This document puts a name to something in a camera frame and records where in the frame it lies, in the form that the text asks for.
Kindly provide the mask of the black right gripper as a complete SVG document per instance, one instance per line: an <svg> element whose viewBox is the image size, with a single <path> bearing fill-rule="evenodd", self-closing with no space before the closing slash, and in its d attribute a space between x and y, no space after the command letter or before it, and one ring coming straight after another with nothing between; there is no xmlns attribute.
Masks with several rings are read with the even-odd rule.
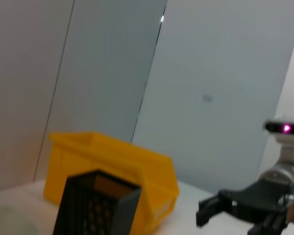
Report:
<svg viewBox="0 0 294 235"><path fill-rule="evenodd" d="M290 192L290 184L268 180L259 180L241 190L222 189L218 195L199 201L196 225L203 227L210 218L225 212L257 224L247 235L280 235L287 227L288 206L284 196Z"/></svg>

